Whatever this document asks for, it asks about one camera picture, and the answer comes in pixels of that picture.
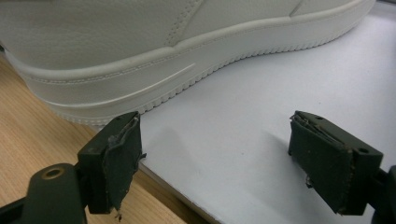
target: wooden surface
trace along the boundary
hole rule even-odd
[[[35,172],[55,163],[75,164],[78,151],[95,132],[56,117],[1,56],[0,104],[0,206],[4,206],[25,196]],[[205,223],[140,171],[121,212],[121,223]],[[118,223],[114,216],[114,212],[109,216],[87,213],[88,223]]]

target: shoe sole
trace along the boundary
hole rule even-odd
[[[374,2],[356,0],[326,11],[241,23],[90,68],[44,70],[6,55],[29,89],[56,114],[104,125],[126,112],[150,111],[229,63],[328,43],[357,25]]]

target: screw hole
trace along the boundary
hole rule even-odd
[[[369,150],[367,150],[366,148],[359,148],[359,152],[369,153]]]
[[[61,176],[64,173],[64,168],[62,167],[55,167],[52,169],[49,169],[46,173],[44,173],[41,178],[49,180],[49,179],[54,179],[57,178],[58,176]]]

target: shoe upper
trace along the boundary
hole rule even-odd
[[[239,23],[291,17],[351,0],[1,1],[0,43],[37,68],[112,63]]]

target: clamp jaw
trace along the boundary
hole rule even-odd
[[[51,165],[32,176],[25,198],[0,208],[1,223],[87,223],[119,211],[142,154],[137,112],[113,119],[79,153],[78,163]]]
[[[381,170],[380,151],[323,117],[296,111],[289,154],[334,213],[361,216],[368,203],[373,223],[396,222],[396,166]]]

